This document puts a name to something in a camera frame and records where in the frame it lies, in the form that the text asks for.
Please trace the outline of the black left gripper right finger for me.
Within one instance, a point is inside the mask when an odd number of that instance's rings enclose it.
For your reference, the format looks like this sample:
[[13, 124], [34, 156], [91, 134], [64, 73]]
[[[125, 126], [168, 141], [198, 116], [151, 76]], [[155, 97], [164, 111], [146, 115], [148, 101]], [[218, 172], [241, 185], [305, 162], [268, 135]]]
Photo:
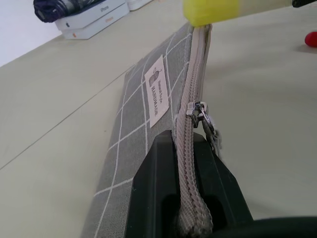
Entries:
[[199, 193], [211, 213], [212, 231], [252, 223], [237, 179], [198, 133], [194, 133], [194, 162]]

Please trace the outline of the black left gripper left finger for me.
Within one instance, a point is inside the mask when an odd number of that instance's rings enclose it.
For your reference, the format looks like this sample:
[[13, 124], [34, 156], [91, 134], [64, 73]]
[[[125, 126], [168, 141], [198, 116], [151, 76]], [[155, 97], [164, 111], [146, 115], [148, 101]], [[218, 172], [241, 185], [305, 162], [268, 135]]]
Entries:
[[175, 238], [180, 207], [177, 156], [172, 133], [157, 135], [133, 178], [125, 236]]

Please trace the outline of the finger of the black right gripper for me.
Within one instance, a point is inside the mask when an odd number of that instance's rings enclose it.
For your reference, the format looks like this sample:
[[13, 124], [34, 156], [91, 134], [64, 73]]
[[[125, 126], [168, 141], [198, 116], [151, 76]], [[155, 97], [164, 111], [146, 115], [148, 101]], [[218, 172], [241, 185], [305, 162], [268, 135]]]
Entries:
[[317, 0], [292, 0], [293, 7], [303, 7], [305, 5], [311, 4]]

